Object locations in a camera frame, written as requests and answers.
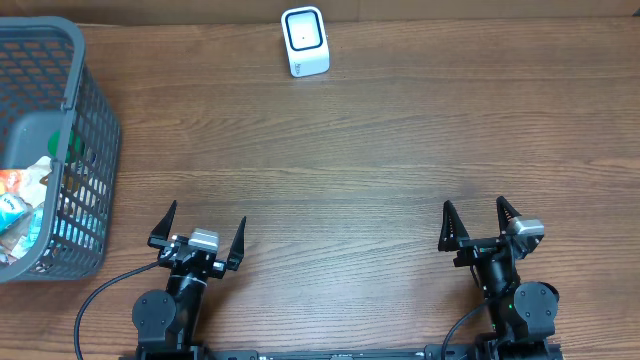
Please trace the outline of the beige brown snack bag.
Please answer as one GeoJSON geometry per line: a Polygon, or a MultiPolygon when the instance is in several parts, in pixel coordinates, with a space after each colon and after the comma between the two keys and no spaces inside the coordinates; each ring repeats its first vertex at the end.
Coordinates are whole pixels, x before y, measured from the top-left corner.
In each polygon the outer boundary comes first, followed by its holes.
{"type": "Polygon", "coordinates": [[[48,176],[51,172],[51,158],[48,156],[42,156],[21,171],[22,180],[18,194],[31,207],[36,208],[45,202],[48,176]]]}

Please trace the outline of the green lid jar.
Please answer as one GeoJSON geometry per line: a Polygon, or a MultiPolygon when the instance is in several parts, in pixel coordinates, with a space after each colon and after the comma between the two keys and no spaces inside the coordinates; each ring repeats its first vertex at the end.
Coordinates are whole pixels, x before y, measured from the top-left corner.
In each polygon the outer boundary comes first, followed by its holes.
{"type": "MultiPolygon", "coordinates": [[[[60,140],[60,132],[54,132],[48,139],[47,150],[51,156],[56,156],[58,153],[58,145],[60,140]]],[[[73,163],[85,155],[85,143],[79,135],[76,135],[73,130],[70,131],[69,142],[65,154],[65,162],[73,163]]]]}

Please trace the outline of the orange snack packet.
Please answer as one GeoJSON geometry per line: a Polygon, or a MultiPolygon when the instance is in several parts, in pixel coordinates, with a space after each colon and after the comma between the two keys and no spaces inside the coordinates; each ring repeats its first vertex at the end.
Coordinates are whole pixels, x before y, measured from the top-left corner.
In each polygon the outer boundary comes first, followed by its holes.
{"type": "Polygon", "coordinates": [[[27,169],[2,169],[0,173],[1,193],[24,197],[31,193],[31,172],[27,169]]]}

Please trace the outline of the small teal wipes pack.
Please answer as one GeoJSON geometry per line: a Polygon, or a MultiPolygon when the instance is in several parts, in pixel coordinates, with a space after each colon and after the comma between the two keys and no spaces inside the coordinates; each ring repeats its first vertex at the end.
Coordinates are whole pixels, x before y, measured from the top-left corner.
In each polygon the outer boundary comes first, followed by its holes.
{"type": "Polygon", "coordinates": [[[28,231],[24,236],[20,237],[17,244],[12,249],[11,251],[12,257],[16,259],[21,259],[35,245],[39,237],[39,233],[42,229],[43,215],[44,215],[44,210],[42,208],[37,208],[34,210],[33,216],[29,224],[28,231]]]}

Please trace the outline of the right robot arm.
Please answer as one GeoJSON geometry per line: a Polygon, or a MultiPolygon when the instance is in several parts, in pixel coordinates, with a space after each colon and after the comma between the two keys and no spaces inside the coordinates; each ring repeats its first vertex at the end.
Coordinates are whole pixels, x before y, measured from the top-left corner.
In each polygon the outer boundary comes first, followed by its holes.
{"type": "Polygon", "coordinates": [[[474,239],[454,204],[443,204],[438,250],[454,252],[453,264],[470,270],[483,302],[460,318],[445,335],[441,359],[561,359],[561,347],[548,342],[555,334],[559,292],[547,282],[523,282],[516,262],[534,252],[545,227],[525,217],[508,200],[496,199],[499,234],[474,239]],[[492,330],[475,337],[462,352],[449,347],[456,331],[470,318],[487,311],[492,330]]]}

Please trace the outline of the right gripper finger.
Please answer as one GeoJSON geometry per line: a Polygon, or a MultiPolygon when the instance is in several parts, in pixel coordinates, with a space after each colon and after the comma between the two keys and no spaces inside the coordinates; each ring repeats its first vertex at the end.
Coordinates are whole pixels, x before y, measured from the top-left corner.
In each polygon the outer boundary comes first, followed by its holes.
{"type": "Polygon", "coordinates": [[[512,233],[513,222],[521,216],[521,214],[509,203],[504,196],[496,199],[496,209],[499,222],[499,230],[501,233],[512,233]]]}
{"type": "Polygon", "coordinates": [[[444,202],[442,215],[438,250],[444,252],[460,250],[470,240],[470,236],[450,200],[444,202]]]}

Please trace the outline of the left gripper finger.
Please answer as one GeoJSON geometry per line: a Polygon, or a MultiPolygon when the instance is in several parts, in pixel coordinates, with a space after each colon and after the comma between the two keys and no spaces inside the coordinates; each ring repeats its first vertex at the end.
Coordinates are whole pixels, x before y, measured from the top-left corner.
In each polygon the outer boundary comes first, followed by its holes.
{"type": "Polygon", "coordinates": [[[244,258],[246,220],[247,217],[242,218],[231,244],[226,260],[226,269],[228,271],[237,271],[244,258]]]}
{"type": "Polygon", "coordinates": [[[177,201],[174,200],[167,210],[164,217],[160,220],[160,222],[154,227],[151,231],[149,240],[150,241],[167,241],[169,238],[169,234],[172,228],[174,216],[177,209],[177,201]]]}

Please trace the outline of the teal tissue pack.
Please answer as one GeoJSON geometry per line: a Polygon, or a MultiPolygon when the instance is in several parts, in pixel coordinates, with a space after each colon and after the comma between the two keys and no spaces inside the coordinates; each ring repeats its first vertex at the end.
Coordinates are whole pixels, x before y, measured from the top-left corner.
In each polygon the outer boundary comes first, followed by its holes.
{"type": "Polygon", "coordinates": [[[1,233],[5,233],[18,225],[29,213],[29,205],[19,196],[4,193],[1,195],[1,233]]]}

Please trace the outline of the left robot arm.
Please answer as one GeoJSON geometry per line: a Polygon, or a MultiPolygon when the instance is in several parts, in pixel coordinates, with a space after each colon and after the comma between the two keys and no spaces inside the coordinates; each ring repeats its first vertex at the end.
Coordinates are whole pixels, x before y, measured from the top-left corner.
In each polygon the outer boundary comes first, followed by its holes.
{"type": "Polygon", "coordinates": [[[219,260],[217,233],[196,228],[188,236],[170,234],[176,209],[172,203],[147,241],[159,250],[159,265],[170,274],[165,289],[142,294],[133,306],[136,359],[211,359],[208,346],[194,339],[208,281],[238,270],[244,258],[245,220],[240,221],[227,258],[219,260]]]}

